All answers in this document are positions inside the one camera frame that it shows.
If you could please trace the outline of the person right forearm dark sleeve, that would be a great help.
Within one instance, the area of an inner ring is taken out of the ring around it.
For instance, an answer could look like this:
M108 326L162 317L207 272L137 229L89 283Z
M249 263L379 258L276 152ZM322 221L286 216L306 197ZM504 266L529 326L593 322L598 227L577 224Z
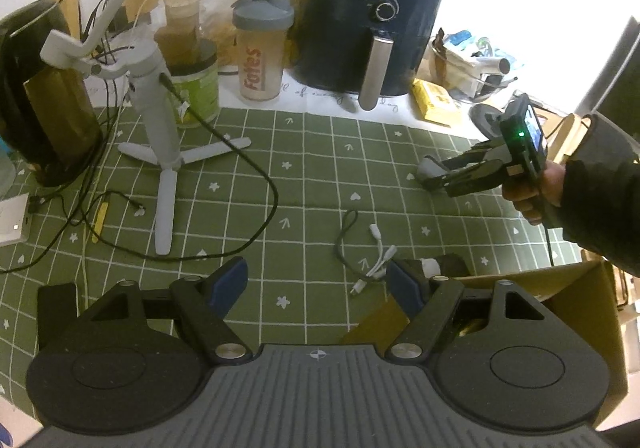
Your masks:
M639 275L638 148L608 119L589 129L565 164L559 209L563 238Z

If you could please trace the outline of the person right hand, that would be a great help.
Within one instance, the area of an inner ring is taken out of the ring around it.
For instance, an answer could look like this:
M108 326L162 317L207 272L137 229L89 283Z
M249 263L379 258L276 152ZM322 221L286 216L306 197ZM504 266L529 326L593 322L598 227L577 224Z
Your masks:
M545 200L549 205L560 207L565 178L563 165L548 161L536 182L524 176L511 177L501 187L502 196L532 226L538 226L544 220L535 202Z

